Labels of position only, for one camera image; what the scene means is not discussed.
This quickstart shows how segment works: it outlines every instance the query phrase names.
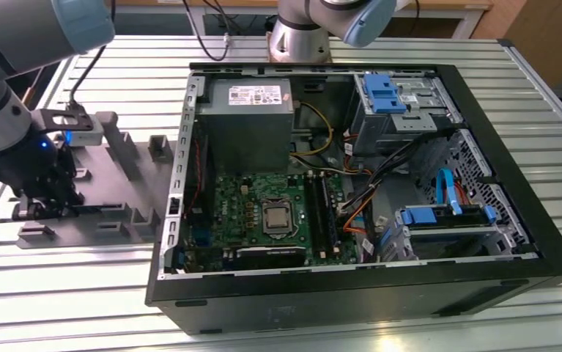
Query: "aluminum table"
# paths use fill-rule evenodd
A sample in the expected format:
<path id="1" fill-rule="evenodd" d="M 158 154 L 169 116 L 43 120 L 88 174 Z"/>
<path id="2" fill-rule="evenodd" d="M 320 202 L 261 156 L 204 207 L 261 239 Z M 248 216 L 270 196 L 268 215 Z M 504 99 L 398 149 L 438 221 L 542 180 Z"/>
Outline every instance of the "aluminum table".
<path id="1" fill-rule="evenodd" d="M 205 41 L 218 55 L 221 38 Z M 458 66 L 562 233 L 562 105 L 517 50 L 493 40 L 414 39 L 378 40 L 364 49 L 333 40 L 332 50 L 336 62 Z M 63 107 L 92 55 L 61 64 L 40 106 Z M 228 60 L 265 61 L 262 37 L 236 39 Z M 134 140 L 174 139 L 188 65 L 201 61 L 194 37 L 119 37 L 76 99 L 89 112 L 117 111 Z M 9 217 L 11 195 L 0 184 L 0 218 Z M 562 351 L 562 285 L 466 317 L 190 337 L 144 305 L 150 244 L 23 250 L 13 245 L 19 229 L 0 223 L 4 351 Z"/>

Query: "black cable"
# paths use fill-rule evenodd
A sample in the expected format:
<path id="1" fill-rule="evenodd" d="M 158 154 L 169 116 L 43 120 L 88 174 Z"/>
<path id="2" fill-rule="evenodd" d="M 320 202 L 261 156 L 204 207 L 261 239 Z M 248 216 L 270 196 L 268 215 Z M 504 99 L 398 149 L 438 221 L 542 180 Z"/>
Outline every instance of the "black cable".
<path id="1" fill-rule="evenodd" d="M 458 128 L 464 127 L 464 125 L 453 124 L 453 127 L 444 128 L 441 131 L 424 133 L 416 137 L 413 141 L 408 142 L 401 148 L 398 148 L 374 170 L 372 176 L 368 179 L 368 186 L 361 190 L 361 192 L 357 193 L 354 197 L 352 197 L 350 200 L 348 200 L 342 206 L 342 209 L 348 209 L 358 200 L 368 197 L 370 192 L 377 189 L 385 175 L 409 161 L 422 143 L 430 141 L 432 139 L 452 135 L 458 130 Z"/>
<path id="2" fill-rule="evenodd" d="M 240 27 L 240 25 L 237 24 L 237 22 L 234 21 L 234 18 L 237 18 L 237 16 L 238 15 L 234 15 L 233 17 L 229 17 L 229 16 L 226 16 L 226 13 L 224 12 L 224 8 L 222 8 L 222 6 L 220 6 L 220 7 L 216 7 L 208 0 L 202 0 L 202 2 L 206 4 L 206 6 L 209 6 L 220 15 L 222 15 L 222 13 L 224 13 L 224 15 L 222 15 L 222 19 L 224 20 L 228 20 L 229 21 L 229 23 L 233 25 L 233 28 L 234 28 L 234 30 L 236 30 L 236 32 L 237 32 L 237 35 L 241 35 L 241 27 Z M 226 26 L 226 22 L 224 22 L 224 26 L 225 26 L 225 28 L 226 28 L 226 31 L 229 31 L 229 27 Z"/>
<path id="3" fill-rule="evenodd" d="M 112 0 L 112 22 L 113 22 L 113 25 L 116 25 L 116 0 Z M 103 53 L 105 52 L 105 48 L 107 48 L 107 45 L 101 46 L 101 48 L 99 49 L 96 53 L 96 56 L 93 57 L 92 62 L 87 66 L 85 70 L 83 71 L 83 75 L 79 77 L 79 80 L 76 80 L 75 86 L 72 87 L 69 91 L 68 107 L 75 107 L 79 105 L 79 103 L 76 103 L 76 100 L 75 100 L 76 90 L 79 90 L 79 87 L 81 86 L 83 81 L 85 81 L 87 75 L 89 75 L 89 72 L 92 71 L 93 66 L 96 66 L 96 62 L 101 58 Z"/>
<path id="4" fill-rule="evenodd" d="M 365 238 L 374 245 L 374 248 L 376 248 L 377 228 L 374 226 L 373 217 L 374 217 L 374 212 L 373 212 L 373 205 L 372 205 L 372 200 L 370 200 L 368 202 L 368 204 L 365 204 L 365 207 L 362 208 L 362 222 L 365 224 Z M 374 252 L 372 254 L 370 253 L 368 253 L 368 254 L 369 254 L 369 256 L 364 260 L 364 263 L 370 263 L 373 261 L 373 258 L 376 257 Z"/>
<path id="5" fill-rule="evenodd" d="M 420 21 L 420 0 L 416 0 L 416 19 L 413 20 L 413 25 L 410 27 L 409 37 L 413 36 L 413 31 L 416 30 L 418 21 Z"/>
<path id="6" fill-rule="evenodd" d="M 200 38 L 198 29 L 196 28 L 196 24 L 193 23 L 192 12 L 189 11 L 189 5 L 186 3 L 186 0 L 182 0 L 182 5 L 185 5 L 186 17 L 189 18 L 189 22 L 192 23 L 193 34 L 196 35 L 196 39 L 198 40 L 200 47 L 202 48 L 204 53 L 206 54 L 208 58 L 212 59 L 213 61 L 217 61 L 217 62 L 222 61 L 226 57 L 228 52 L 229 52 L 229 43 L 226 43 L 226 46 L 224 47 L 224 54 L 222 54 L 221 57 L 214 57 L 212 55 L 212 53 L 209 53 L 209 50 L 204 46 L 202 38 Z M 224 17 L 224 23 L 226 24 L 226 30 L 228 30 L 229 29 L 229 21 L 226 20 L 226 15 L 224 14 L 224 10 L 222 10 L 221 14 L 222 14 L 222 17 Z"/>
<path id="7" fill-rule="evenodd" d="M 246 35 L 246 33 L 245 33 L 245 32 L 250 30 L 252 25 L 254 24 L 254 21 L 257 21 L 257 17 L 258 17 L 258 15 L 254 15 L 254 17 L 252 18 L 252 21 L 250 21 L 250 23 L 248 24 L 248 27 L 245 27 L 245 30 L 244 30 L 244 35 Z"/>

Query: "sticker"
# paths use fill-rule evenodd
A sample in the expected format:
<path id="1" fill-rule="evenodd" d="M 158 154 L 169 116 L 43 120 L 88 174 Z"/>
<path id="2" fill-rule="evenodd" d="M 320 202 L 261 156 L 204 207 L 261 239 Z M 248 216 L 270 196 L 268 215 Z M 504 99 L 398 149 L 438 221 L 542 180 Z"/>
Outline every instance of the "sticker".
<path id="1" fill-rule="evenodd" d="M 368 251 L 369 255 L 374 252 L 374 245 L 368 241 L 368 238 L 362 239 L 362 248 Z"/>
<path id="2" fill-rule="evenodd" d="M 416 98 L 416 96 L 414 95 L 401 95 L 400 96 L 400 100 L 404 102 L 404 103 L 417 103 L 417 98 Z"/>
<path id="3" fill-rule="evenodd" d="M 344 152 L 346 153 L 346 155 L 352 156 L 352 144 L 350 143 L 344 143 Z"/>
<path id="4" fill-rule="evenodd" d="M 280 104 L 281 86 L 232 86 L 229 89 L 229 105 Z"/>

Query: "robotic arm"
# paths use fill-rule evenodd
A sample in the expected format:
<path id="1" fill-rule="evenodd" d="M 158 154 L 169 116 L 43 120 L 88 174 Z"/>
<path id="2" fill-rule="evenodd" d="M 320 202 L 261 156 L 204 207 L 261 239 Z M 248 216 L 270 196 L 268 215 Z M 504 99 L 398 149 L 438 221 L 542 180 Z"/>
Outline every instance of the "robotic arm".
<path id="1" fill-rule="evenodd" d="M 370 44 L 396 11 L 396 0 L 280 0 L 270 37 L 277 62 L 325 62 L 329 32 L 354 47 Z"/>
<path id="2" fill-rule="evenodd" d="M 45 134 L 93 126 L 84 111 L 28 111 L 4 80 L 84 54 L 113 35 L 101 0 L 0 0 L 0 181 L 20 197 L 17 219 L 59 217 L 83 204 L 69 146 Z M 56 124 L 56 116 L 76 125 Z"/>
<path id="3" fill-rule="evenodd" d="M 278 22 L 270 38 L 280 62 L 324 62 L 329 32 L 353 46 L 368 45 L 382 32 L 396 0 L 280 0 Z M 89 131 L 83 107 L 71 111 L 28 111 L 5 79 L 105 45 L 115 35 L 103 0 L 0 0 L 0 181 L 20 204 L 16 220 L 75 216 L 83 205 L 72 179 L 76 167 L 55 131 Z M 76 124 L 61 125 L 55 117 Z"/>

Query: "yellow wire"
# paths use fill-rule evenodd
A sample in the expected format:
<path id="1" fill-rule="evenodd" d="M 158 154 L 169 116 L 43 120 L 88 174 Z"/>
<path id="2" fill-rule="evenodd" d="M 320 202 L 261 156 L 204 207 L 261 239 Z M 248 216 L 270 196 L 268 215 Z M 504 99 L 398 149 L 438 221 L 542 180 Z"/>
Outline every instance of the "yellow wire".
<path id="1" fill-rule="evenodd" d="M 309 152 L 289 153 L 289 155 L 300 155 L 300 156 L 302 156 L 302 155 L 316 155 L 320 152 L 322 152 L 324 150 L 326 150 L 326 148 L 329 147 L 330 143 L 333 143 L 333 127 L 330 127 L 330 123 L 326 120 L 326 117 L 320 112 L 320 110 L 316 109 L 316 107 L 313 105 L 310 105 L 309 103 L 304 103 L 302 101 L 300 102 L 300 105 L 308 106 L 314 111 L 316 115 L 320 116 L 321 120 L 326 124 L 326 128 L 329 129 L 329 139 L 326 140 L 326 143 L 324 144 L 324 146 L 321 148 L 318 148 L 316 150 L 312 150 Z"/>

